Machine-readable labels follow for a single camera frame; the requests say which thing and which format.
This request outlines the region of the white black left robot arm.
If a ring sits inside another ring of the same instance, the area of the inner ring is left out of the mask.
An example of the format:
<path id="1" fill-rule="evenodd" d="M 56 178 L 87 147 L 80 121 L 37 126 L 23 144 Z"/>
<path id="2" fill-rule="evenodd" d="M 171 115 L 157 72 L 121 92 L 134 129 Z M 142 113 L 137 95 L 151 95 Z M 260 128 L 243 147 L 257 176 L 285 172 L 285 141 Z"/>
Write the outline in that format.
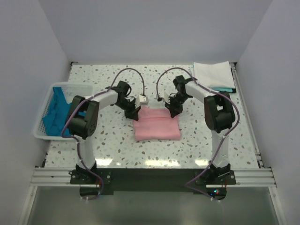
<path id="1" fill-rule="evenodd" d="M 78 162 L 75 169 L 69 173 L 72 181 L 103 184 L 97 169 L 91 137 L 97 128 L 99 111 L 108 106 L 115 105 L 124 111 L 127 119 L 138 121 L 138 112 L 145 97 L 130 97 L 130 91 L 131 86 L 120 81 L 117 86 L 108 87 L 90 97 L 77 95 L 73 98 L 61 133 L 63 138 L 76 140 Z"/>

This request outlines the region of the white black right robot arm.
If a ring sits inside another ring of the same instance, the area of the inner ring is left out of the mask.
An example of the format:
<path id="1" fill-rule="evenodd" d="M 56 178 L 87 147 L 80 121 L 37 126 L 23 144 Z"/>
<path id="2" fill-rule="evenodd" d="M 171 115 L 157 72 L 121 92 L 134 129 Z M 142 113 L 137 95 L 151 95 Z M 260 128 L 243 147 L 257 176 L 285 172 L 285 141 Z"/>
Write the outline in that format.
<path id="1" fill-rule="evenodd" d="M 228 159 L 229 142 L 228 135 L 235 128 L 235 113 L 233 102 L 228 93 L 209 91 L 195 83 L 193 78 L 177 76 L 173 80 L 177 90 L 174 96 L 165 101 L 165 107 L 169 110 L 172 118 L 183 112 L 183 104 L 189 98 L 196 98 L 204 105 L 204 119 L 212 136 L 212 159 L 208 166 L 192 182 L 202 179 L 204 181 L 220 184 L 226 175 L 231 172 L 231 165 Z"/>

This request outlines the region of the pink t shirt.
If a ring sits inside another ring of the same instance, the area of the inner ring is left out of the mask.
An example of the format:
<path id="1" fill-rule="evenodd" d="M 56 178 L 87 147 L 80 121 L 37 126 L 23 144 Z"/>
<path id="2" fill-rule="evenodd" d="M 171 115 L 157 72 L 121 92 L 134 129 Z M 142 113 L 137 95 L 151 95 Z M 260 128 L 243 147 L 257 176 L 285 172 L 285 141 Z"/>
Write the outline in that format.
<path id="1" fill-rule="evenodd" d="M 143 106 L 138 112 L 138 121 L 133 121 L 135 139 L 180 140 L 179 117 L 171 117 L 166 108 L 148 108 Z"/>

